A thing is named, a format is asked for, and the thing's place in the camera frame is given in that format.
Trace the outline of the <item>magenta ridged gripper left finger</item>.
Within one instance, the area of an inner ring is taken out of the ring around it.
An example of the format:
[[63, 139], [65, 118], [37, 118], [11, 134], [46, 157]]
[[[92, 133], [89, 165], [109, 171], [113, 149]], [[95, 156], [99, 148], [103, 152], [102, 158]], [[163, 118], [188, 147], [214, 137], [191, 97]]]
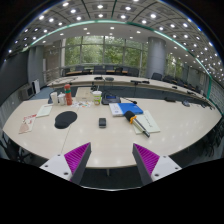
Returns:
[[55, 155], [41, 169], [79, 185], [90, 154], [91, 143], [86, 143], [66, 154]]

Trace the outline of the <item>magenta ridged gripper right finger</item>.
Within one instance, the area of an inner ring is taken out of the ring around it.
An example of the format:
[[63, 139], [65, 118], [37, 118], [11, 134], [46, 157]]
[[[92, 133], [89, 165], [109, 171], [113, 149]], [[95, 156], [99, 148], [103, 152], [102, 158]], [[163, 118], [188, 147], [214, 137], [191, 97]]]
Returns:
[[181, 167], [169, 156], [159, 156], [136, 143], [133, 144], [132, 154], [143, 185], [148, 185], [181, 170]]

